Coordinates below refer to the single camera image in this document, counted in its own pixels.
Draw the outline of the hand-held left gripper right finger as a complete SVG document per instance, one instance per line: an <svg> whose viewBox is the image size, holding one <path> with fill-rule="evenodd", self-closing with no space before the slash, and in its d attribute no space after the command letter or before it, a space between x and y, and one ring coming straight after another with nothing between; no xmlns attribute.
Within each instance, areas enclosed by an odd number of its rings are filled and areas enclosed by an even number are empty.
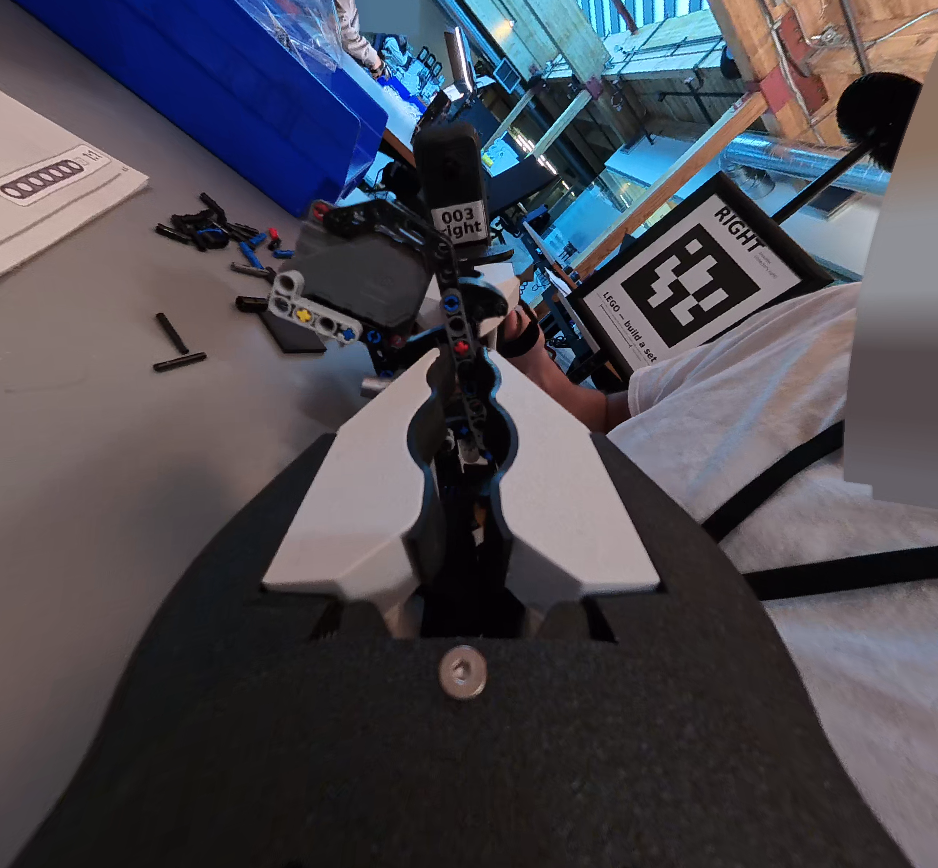
<svg viewBox="0 0 938 868"><path fill-rule="evenodd" d="M587 428L499 355L494 403L514 427L497 501L508 590L525 606L650 592L660 577Z"/></svg>

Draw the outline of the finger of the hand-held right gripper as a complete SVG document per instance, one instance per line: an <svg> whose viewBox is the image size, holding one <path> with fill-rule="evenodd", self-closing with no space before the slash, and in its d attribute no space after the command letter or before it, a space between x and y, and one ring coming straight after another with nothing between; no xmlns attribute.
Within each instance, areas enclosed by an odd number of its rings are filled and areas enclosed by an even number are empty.
<svg viewBox="0 0 938 868"><path fill-rule="evenodd" d="M495 332L520 302L520 281L510 264L487 264L467 276L470 334Z"/></svg>

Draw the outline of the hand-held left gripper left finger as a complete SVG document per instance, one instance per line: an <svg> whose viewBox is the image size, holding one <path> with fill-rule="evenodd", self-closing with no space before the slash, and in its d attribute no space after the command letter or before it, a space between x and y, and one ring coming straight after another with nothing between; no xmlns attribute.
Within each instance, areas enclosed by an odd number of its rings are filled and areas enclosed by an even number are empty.
<svg viewBox="0 0 938 868"><path fill-rule="evenodd" d="M443 568L433 460L447 436L452 361L432 349L343 425L268 567L264 587L400 604Z"/></svg>

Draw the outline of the partly built lego truck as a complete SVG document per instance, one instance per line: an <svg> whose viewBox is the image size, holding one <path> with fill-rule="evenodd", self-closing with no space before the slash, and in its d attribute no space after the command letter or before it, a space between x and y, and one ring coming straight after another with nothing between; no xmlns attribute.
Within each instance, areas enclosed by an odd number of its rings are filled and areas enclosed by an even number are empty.
<svg viewBox="0 0 938 868"><path fill-rule="evenodd" d="M267 311L311 328L322 342L364 346L374 370L363 381L368 398L441 350L454 385L439 453L460 453L493 474L506 470L514 427L494 403L498 371L490 362L500 327L472 335L467 320L467 276L480 267L461 261L427 219L380 199L317 202L295 252L271 283Z"/></svg>

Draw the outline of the person's right forearm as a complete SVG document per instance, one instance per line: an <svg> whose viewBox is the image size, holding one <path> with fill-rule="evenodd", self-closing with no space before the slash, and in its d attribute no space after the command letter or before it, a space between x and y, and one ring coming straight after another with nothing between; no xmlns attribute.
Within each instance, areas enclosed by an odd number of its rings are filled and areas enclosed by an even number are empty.
<svg viewBox="0 0 938 868"><path fill-rule="evenodd" d="M609 434L631 418L628 393L607 394L559 375L556 401L591 432Z"/></svg>

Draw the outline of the pile of small lego pieces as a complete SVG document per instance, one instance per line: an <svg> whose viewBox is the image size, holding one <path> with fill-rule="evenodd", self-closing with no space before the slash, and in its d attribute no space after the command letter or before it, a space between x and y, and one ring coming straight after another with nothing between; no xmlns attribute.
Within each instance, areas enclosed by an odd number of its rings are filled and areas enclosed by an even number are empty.
<svg viewBox="0 0 938 868"><path fill-rule="evenodd" d="M228 218L226 210L210 195L202 193L204 207L190 214L172 214L168 223L158 223L153 231L160 237L194 248L200 253L220 252L232 247L241 262L230 264L232 272L271 283L279 269L261 258L267 252L277 263L287 262L295 250L287 248L275 228L257 229Z"/></svg>

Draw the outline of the person's right hand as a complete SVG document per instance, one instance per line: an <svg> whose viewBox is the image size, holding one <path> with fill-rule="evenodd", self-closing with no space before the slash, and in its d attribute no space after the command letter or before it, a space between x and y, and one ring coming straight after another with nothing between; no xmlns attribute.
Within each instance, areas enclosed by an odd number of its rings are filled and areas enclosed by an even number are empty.
<svg viewBox="0 0 938 868"><path fill-rule="evenodd" d="M562 402L575 388L549 353L537 318L525 303L515 307L502 322L497 349L556 401Z"/></svg>

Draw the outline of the dark flat rectangular plate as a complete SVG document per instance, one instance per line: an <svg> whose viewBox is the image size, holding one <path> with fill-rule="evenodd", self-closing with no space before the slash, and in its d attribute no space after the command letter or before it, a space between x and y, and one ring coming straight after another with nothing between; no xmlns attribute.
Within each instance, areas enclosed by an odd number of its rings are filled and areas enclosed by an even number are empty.
<svg viewBox="0 0 938 868"><path fill-rule="evenodd" d="M257 317L283 354L320 356L325 353L326 345L311 328L294 324L270 311Z"/></svg>

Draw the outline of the black framed marker board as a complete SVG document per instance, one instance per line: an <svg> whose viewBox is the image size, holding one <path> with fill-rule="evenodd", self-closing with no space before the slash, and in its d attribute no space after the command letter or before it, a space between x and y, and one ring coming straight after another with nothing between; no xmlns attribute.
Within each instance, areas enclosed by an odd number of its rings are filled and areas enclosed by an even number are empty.
<svg viewBox="0 0 938 868"><path fill-rule="evenodd" d="M720 172L594 271L568 302L580 329L628 378L833 281Z"/></svg>

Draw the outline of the person's torso in white shirt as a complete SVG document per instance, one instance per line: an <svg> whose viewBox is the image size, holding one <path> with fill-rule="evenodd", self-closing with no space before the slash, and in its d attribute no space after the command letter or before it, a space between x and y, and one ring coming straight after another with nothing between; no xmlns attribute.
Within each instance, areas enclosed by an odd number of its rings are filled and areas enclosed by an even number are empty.
<svg viewBox="0 0 938 868"><path fill-rule="evenodd" d="M610 440L702 523L843 419L859 284L757 313L639 371ZM722 542L740 572L935 546L936 511L873 499L841 452L793 478ZM771 602L827 738L915 866L937 863L936 581Z"/></svg>

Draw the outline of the large blue plastic bin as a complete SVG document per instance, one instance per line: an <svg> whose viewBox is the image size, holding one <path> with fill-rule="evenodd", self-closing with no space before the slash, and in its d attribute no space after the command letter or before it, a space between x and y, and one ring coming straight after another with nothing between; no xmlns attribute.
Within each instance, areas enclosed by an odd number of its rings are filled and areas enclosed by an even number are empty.
<svg viewBox="0 0 938 868"><path fill-rule="evenodd" d="M387 112L267 0L14 0L294 216L371 167Z"/></svg>

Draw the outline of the open instruction booklet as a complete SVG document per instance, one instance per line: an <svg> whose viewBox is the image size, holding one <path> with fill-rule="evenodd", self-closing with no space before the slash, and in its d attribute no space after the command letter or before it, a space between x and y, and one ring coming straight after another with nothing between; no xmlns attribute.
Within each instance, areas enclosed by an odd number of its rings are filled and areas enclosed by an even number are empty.
<svg viewBox="0 0 938 868"><path fill-rule="evenodd" d="M1 94L1 275L148 185L146 174Z"/></svg>

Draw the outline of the black ball-headed rod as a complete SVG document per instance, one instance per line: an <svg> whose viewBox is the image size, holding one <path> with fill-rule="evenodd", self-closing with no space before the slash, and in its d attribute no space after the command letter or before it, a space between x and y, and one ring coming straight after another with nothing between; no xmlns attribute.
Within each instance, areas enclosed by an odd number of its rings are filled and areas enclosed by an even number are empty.
<svg viewBox="0 0 938 868"><path fill-rule="evenodd" d="M842 92L837 105L838 128L852 147L779 209L773 220L782 225L864 157L891 173L921 89L922 83L896 73L869 73L856 79Z"/></svg>

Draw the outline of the silver ventilation duct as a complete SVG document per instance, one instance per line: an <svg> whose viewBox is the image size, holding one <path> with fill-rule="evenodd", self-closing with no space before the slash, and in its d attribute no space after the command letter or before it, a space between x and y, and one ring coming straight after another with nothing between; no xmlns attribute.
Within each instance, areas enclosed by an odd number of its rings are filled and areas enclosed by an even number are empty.
<svg viewBox="0 0 938 868"><path fill-rule="evenodd" d="M849 151L848 147L815 146L781 140L772 135L745 132L721 152L723 169L742 166L768 171L785 178L813 180L824 174ZM885 195L891 173L863 158L833 184L855 193Z"/></svg>

